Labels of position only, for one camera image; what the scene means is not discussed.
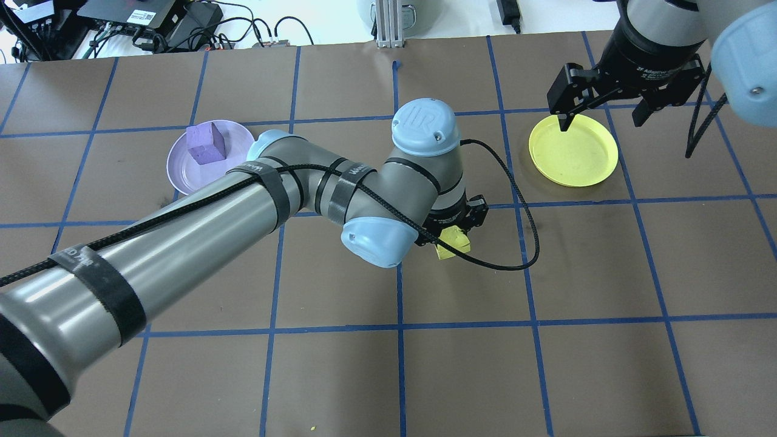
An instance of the power adapter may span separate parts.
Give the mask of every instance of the power adapter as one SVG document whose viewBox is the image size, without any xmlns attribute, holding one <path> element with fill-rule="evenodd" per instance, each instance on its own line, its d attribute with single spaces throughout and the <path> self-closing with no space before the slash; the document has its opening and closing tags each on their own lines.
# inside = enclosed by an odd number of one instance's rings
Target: power adapter
<svg viewBox="0 0 777 437">
<path fill-rule="evenodd" d="M 502 24 L 512 26 L 515 33 L 521 32 L 521 8 L 518 7 L 518 0 L 497 0 L 499 16 L 502 18 Z"/>
</svg>

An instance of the yellow block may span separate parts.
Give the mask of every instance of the yellow block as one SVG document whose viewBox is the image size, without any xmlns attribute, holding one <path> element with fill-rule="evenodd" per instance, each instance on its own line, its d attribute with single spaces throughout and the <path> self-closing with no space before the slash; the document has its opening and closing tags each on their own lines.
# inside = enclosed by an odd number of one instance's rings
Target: yellow block
<svg viewBox="0 0 777 437">
<path fill-rule="evenodd" d="M 443 229 L 442 233 L 440 234 L 440 239 L 450 244 L 455 249 L 460 250 L 461 252 L 467 253 L 470 250 L 469 238 L 458 226 L 451 226 L 450 228 Z M 440 258 L 441 260 L 447 260 L 448 258 L 455 257 L 455 255 L 450 250 L 445 249 L 442 246 L 435 245 L 435 247 L 437 248 L 437 258 Z"/>
</svg>

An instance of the black velcro strap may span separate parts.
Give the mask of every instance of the black velcro strap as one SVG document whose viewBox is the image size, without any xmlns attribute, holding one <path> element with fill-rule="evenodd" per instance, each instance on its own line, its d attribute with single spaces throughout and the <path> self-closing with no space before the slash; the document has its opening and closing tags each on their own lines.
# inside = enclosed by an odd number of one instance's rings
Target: black velcro strap
<svg viewBox="0 0 777 437">
<path fill-rule="evenodd" d="M 338 159 L 335 159 L 335 161 L 333 163 L 329 164 L 329 169 L 330 170 L 334 170 L 340 164 L 342 164 L 342 163 L 344 163 L 346 161 L 347 161 L 347 159 L 342 158 L 342 157 L 340 157 Z M 315 208 L 315 211 L 317 213 L 319 213 L 319 214 L 321 214 L 321 196 L 324 195 L 324 188 L 326 188 L 326 182 L 329 180 L 329 177 L 331 177 L 331 176 L 332 175 L 329 174 L 329 173 L 324 173 L 323 175 L 321 175 L 321 180 L 319 180 L 319 185 L 315 189 L 314 208 Z"/>
<path fill-rule="evenodd" d="M 42 421 L 42 417 L 27 407 L 13 404 L 0 404 L 0 421 L 15 421 L 19 419 L 36 419 Z"/>
<path fill-rule="evenodd" d="M 0 314 L 0 354 L 33 389 L 51 416 L 70 404 L 70 392 L 43 354 L 19 328 Z"/>
<path fill-rule="evenodd" d="M 404 158 L 388 158 L 386 160 L 386 163 L 395 163 L 395 164 L 402 164 L 403 166 L 410 167 L 411 169 L 417 171 L 421 174 L 421 176 L 427 178 L 429 182 L 434 185 L 434 188 L 437 190 L 437 193 L 439 194 L 442 192 L 442 187 L 440 187 L 440 181 L 437 180 L 436 177 L 432 173 L 429 173 L 429 170 L 423 168 L 422 166 L 419 166 L 418 164 L 414 163 L 413 161 L 409 161 Z"/>
<path fill-rule="evenodd" d="M 345 224 L 345 216 L 348 212 L 350 199 L 356 192 L 356 186 L 368 174 L 375 169 L 364 163 L 355 163 L 348 170 L 345 170 L 335 185 L 335 191 L 329 199 L 329 219 L 341 225 Z"/>
<path fill-rule="evenodd" d="M 264 155 L 262 156 L 262 159 L 270 159 L 284 167 L 289 166 L 283 160 L 276 158 L 275 156 Z M 297 208 L 297 211 L 300 211 L 305 207 L 305 189 L 302 188 L 302 181 L 299 179 L 299 176 L 297 176 L 297 172 L 290 170 L 289 174 L 291 174 L 291 177 L 294 178 L 294 182 L 297 184 L 297 190 L 299 191 L 299 208 Z"/>
<path fill-rule="evenodd" d="M 113 316 L 121 335 L 121 345 L 143 331 L 146 314 L 135 290 L 114 266 L 83 244 L 61 250 L 49 257 L 72 273 Z"/>
<path fill-rule="evenodd" d="M 283 225 L 289 217 L 291 217 L 291 204 L 289 201 L 289 193 L 286 192 L 284 187 L 284 181 L 280 178 L 280 173 L 267 164 L 262 164 L 257 161 L 246 161 L 227 173 L 241 172 L 248 173 L 253 176 L 258 176 L 258 182 L 267 190 L 270 197 L 273 199 L 275 209 L 277 210 L 277 218 L 275 219 L 275 228 L 278 229 L 280 225 Z"/>
</svg>

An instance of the label sticker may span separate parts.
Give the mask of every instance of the label sticker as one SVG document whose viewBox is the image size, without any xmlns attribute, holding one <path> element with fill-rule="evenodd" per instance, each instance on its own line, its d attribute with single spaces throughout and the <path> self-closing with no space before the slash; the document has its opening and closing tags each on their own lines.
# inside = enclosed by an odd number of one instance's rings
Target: label sticker
<svg viewBox="0 0 777 437">
<path fill-rule="evenodd" d="M 140 9 L 135 9 L 132 12 L 132 15 L 130 15 L 130 18 L 127 19 L 127 23 L 147 26 L 151 22 L 151 20 L 154 19 L 155 16 L 156 16 L 156 12 L 141 11 Z"/>
</svg>

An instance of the purple plate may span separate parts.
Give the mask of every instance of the purple plate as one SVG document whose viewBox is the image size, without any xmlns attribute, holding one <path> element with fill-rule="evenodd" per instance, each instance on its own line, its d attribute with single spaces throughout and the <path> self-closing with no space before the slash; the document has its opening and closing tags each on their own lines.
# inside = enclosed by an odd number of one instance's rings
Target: purple plate
<svg viewBox="0 0 777 437">
<path fill-rule="evenodd" d="M 186 147 L 186 132 L 172 145 L 167 155 L 167 178 L 182 194 L 192 194 L 194 191 L 208 185 L 224 176 L 232 167 L 246 161 L 248 149 L 254 138 L 242 124 L 229 120 L 213 120 L 221 135 L 224 136 L 224 148 L 227 158 L 215 163 L 199 165 L 189 154 Z"/>
</svg>

